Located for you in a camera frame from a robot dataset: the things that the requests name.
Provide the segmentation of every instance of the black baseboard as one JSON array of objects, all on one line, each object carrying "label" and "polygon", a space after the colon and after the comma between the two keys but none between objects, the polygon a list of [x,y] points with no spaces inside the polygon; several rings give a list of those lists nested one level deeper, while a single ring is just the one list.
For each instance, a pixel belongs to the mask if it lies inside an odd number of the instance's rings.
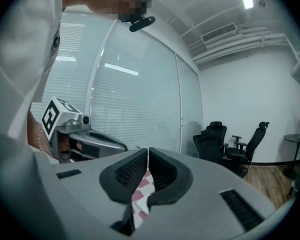
[{"label": "black baseboard", "polygon": [[[226,164],[231,164],[231,160],[223,159],[222,162]],[[294,161],[286,162],[252,162],[252,166],[289,166],[292,165]],[[300,160],[296,160],[295,164],[300,164]]]},{"label": "black baseboard", "polygon": [[[253,166],[289,166],[292,165],[294,161],[286,162],[252,162]],[[300,160],[296,160],[295,164],[300,164]]]}]

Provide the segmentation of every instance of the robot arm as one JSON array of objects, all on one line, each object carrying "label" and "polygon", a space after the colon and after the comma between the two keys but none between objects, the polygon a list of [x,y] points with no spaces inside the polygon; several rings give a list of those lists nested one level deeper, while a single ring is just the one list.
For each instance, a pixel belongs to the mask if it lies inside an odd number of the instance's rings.
[{"label": "robot arm", "polygon": [[[128,151],[118,139],[92,130],[90,118],[75,108],[70,102],[52,97],[42,116],[43,130],[48,138],[51,153],[61,163],[78,162],[112,156]],[[69,154],[60,156],[59,137],[68,135],[74,142],[82,143],[82,150],[72,147]]]}]

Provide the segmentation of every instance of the wooden floor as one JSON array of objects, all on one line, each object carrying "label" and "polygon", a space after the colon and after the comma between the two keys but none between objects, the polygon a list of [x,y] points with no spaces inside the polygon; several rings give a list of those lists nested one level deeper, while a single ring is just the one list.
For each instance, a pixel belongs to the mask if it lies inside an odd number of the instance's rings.
[{"label": "wooden floor", "polygon": [[[244,179],[251,183],[256,189],[262,191],[273,205],[278,209],[288,200],[291,188],[291,179],[282,173],[284,168],[289,166],[251,166],[250,175],[245,175]],[[300,171],[300,164],[296,164],[294,170]]]}]

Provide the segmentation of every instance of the air vent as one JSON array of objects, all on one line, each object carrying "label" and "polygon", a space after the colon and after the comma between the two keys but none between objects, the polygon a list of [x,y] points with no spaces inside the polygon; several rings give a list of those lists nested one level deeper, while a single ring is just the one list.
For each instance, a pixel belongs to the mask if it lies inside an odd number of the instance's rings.
[{"label": "air vent", "polygon": [[255,228],[263,221],[235,190],[228,190],[220,195],[246,231]]},{"label": "air vent", "polygon": [[220,39],[224,39],[237,34],[237,27],[234,23],[220,27],[202,36],[205,45],[212,44]]},{"label": "air vent", "polygon": [[56,174],[56,176],[61,180],[61,179],[68,178],[68,177],[78,175],[81,173],[82,172],[80,170],[74,169],[74,170],[67,170],[67,171],[59,172]]}]

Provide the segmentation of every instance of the bracelet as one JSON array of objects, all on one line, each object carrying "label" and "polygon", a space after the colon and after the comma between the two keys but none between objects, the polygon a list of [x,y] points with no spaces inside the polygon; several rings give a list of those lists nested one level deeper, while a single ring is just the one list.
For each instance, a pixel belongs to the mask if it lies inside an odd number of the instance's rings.
[{"label": "bracelet", "polygon": [[48,153],[46,151],[44,151],[44,149],[42,148],[42,145],[41,145],[41,135],[42,135],[43,131],[44,131],[43,128],[41,128],[40,131],[39,131],[38,138],[37,138],[37,140],[38,140],[38,146],[39,146],[39,149],[40,149],[40,151],[42,153],[48,155]]}]

